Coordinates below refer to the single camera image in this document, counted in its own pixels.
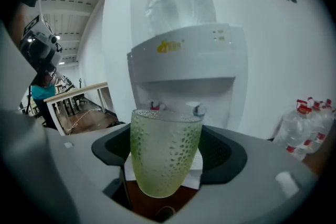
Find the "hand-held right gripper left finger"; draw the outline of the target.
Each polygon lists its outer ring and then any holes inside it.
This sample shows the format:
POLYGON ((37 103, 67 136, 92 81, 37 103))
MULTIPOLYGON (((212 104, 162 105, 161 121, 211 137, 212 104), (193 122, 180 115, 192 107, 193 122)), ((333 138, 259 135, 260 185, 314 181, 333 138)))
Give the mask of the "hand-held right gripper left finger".
POLYGON ((55 130, 1 110, 2 223, 148 223, 99 190, 55 130))

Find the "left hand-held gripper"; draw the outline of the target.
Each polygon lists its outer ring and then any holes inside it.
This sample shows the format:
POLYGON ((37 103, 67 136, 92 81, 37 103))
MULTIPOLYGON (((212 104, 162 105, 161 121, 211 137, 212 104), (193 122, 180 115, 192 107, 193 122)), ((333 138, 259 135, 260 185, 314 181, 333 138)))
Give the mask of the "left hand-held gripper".
POLYGON ((55 71, 62 59, 62 46, 42 14, 24 28, 19 50, 36 71, 55 71))

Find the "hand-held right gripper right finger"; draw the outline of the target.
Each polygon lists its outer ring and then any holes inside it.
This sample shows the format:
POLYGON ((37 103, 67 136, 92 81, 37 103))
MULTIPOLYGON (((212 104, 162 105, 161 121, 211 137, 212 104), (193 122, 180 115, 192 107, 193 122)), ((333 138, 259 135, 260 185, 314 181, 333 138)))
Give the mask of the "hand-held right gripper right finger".
POLYGON ((281 223, 309 196, 317 177, 271 141, 213 126, 247 153, 243 170, 230 182, 203 185, 168 223, 281 223))

